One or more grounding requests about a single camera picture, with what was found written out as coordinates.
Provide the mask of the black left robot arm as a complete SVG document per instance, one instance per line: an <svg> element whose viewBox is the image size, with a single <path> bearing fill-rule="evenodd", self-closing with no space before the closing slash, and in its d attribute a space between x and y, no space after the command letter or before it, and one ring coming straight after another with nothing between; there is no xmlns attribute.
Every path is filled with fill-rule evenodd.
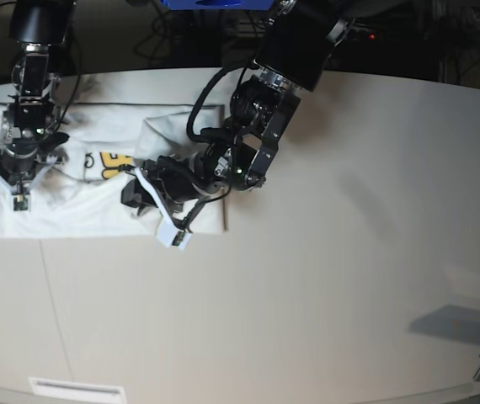
<svg viewBox="0 0 480 404"><path fill-rule="evenodd" d="M279 150L279 142L301 102L297 90L313 91L334 48L350 27L329 1L284 1L248 61L221 68L205 85L186 122L188 139L201 146L189 157L159 156L140 167L124 165L133 179L120 201L139 211L157 208L163 216L194 207L189 220L232 191L261 187ZM229 116L218 127L195 128L195 121L214 87L229 73L240 77L229 103Z"/></svg>

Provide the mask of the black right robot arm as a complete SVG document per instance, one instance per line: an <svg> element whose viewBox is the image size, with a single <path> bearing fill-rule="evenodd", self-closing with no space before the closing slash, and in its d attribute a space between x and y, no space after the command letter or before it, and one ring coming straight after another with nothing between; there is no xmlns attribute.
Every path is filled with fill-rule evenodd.
<svg viewBox="0 0 480 404"><path fill-rule="evenodd" d="M17 1L9 38L22 50L13 64L15 88L3 112L0 176L23 188L45 169L62 163L55 149L69 140L61 131L66 107L55 101L69 47L75 1Z"/></svg>

